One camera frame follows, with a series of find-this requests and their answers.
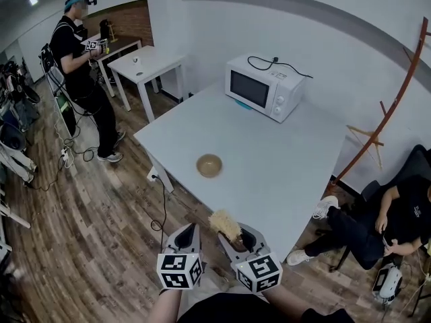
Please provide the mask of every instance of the brush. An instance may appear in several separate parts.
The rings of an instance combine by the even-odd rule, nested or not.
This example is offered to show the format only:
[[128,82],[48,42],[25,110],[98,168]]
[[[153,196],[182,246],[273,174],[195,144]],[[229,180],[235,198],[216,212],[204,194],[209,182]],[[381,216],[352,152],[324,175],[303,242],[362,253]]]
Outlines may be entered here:
[[220,233],[226,237],[238,251],[245,249],[241,238],[241,227],[227,211],[224,209],[216,211],[208,220],[210,228],[217,234]]

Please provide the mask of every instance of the ceiling light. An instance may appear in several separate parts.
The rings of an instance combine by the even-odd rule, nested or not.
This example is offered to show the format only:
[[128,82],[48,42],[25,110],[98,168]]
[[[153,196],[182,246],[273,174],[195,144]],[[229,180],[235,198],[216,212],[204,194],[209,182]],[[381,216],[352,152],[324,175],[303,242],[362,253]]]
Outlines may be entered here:
[[38,0],[30,0],[30,3],[32,4],[32,6],[35,6],[38,3]]

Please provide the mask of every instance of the black pants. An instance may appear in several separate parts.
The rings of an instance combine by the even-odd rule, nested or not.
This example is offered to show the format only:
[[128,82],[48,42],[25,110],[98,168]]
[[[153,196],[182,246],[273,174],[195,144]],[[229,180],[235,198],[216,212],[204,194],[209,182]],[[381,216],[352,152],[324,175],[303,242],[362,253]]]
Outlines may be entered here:
[[92,79],[87,78],[79,84],[66,82],[67,93],[74,103],[89,114],[93,114],[99,131],[99,157],[108,157],[113,153],[118,135],[115,129],[115,114],[106,92]]
[[378,209],[370,209],[356,216],[349,216],[330,207],[328,223],[332,231],[305,247],[308,256],[347,246],[364,269],[371,269],[383,257],[383,237],[375,230]]

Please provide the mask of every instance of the white sneaker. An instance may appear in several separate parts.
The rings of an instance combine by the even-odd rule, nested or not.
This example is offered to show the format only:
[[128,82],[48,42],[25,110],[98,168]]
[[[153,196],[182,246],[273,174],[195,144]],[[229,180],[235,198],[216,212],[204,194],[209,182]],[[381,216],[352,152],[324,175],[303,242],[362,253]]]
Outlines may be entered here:
[[120,152],[114,152],[113,154],[109,155],[108,157],[99,157],[97,156],[97,159],[99,159],[102,162],[110,162],[110,163],[118,163],[120,160],[122,160],[123,154]]
[[335,196],[326,196],[316,206],[312,217],[314,219],[324,219],[328,216],[328,210],[330,206],[338,208],[338,199]]
[[117,135],[118,135],[117,141],[114,145],[114,148],[117,147],[119,145],[120,141],[124,139],[124,137],[126,136],[126,132],[125,131],[119,131],[119,132],[117,132]]
[[314,257],[308,256],[303,250],[295,250],[286,258],[288,265],[296,266],[297,264],[308,262]]

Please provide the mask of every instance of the wooden floor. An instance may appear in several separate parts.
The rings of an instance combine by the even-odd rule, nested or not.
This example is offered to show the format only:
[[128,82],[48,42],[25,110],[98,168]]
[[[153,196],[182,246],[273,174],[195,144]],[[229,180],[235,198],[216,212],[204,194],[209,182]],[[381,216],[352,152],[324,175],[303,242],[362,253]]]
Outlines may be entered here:
[[[54,129],[57,116],[47,84],[43,81],[36,91],[42,96],[42,118],[29,132],[34,142],[29,154],[40,168],[34,185],[46,186],[55,178],[61,141]],[[47,192],[25,188],[17,176],[9,176],[7,202],[32,224],[27,230],[7,220],[7,236],[13,247],[9,269],[34,312],[35,322],[145,322],[158,296],[160,283],[155,268],[160,232],[154,232],[150,222],[163,218],[162,185],[145,179],[151,164],[133,133],[148,121],[132,85],[127,95],[130,112],[118,98],[112,99],[117,124],[127,132],[119,146],[125,155],[121,162],[84,162],[76,157],[75,165],[64,169]],[[176,105],[152,92],[150,101],[156,117]],[[75,149],[97,146],[97,132],[90,119],[83,118],[79,125],[82,132]],[[61,122],[57,126],[66,137]],[[166,233],[189,222],[199,223],[205,257],[228,272],[228,260],[208,229],[208,210],[178,183],[174,187],[174,192],[167,194]],[[337,194],[341,200],[348,199],[342,192]],[[315,238],[317,225],[313,221],[308,224],[298,247]],[[364,271],[349,257],[341,271],[328,273],[329,264],[339,257],[340,253],[330,252],[294,268],[284,264],[283,285],[324,314],[345,308],[357,323],[380,322],[383,311],[371,294],[376,269]],[[408,286],[390,307],[385,322],[405,322],[413,301],[400,318],[397,315],[422,278],[417,256],[405,261],[411,265],[412,276],[409,266],[404,265]],[[429,302],[424,301],[416,318],[408,322],[418,322],[427,305]]]

